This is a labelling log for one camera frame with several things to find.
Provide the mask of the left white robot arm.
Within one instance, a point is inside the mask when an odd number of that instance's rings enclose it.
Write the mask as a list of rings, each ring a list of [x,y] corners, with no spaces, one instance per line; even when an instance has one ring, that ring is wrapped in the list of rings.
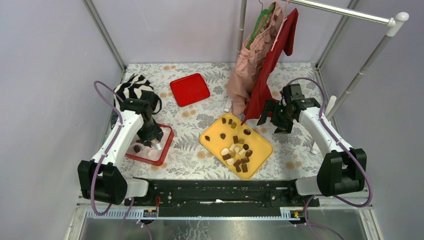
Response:
[[[77,167],[85,199],[113,205],[133,197],[144,206],[154,202],[155,192],[149,182],[126,179],[120,168],[134,137],[146,147],[162,148],[164,133],[153,118],[159,101],[154,92],[145,91],[140,99],[128,97],[120,103],[117,122],[104,144],[91,160],[82,160]]]

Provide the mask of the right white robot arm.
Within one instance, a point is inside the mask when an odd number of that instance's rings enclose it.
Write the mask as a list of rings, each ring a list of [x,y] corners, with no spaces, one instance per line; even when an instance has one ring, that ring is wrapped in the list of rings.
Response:
[[[299,178],[295,187],[287,191],[287,201],[301,205],[308,195],[336,196],[364,189],[367,155],[361,148],[353,148],[341,138],[323,114],[323,108],[313,98],[306,98],[299,84],[289,84],[281,90],[282,100],[269,98],[264,105],[258,125],[267,121],[276,126],[276,133],[289,134],[294,121],[310,134],[323,161],[316,176]]]

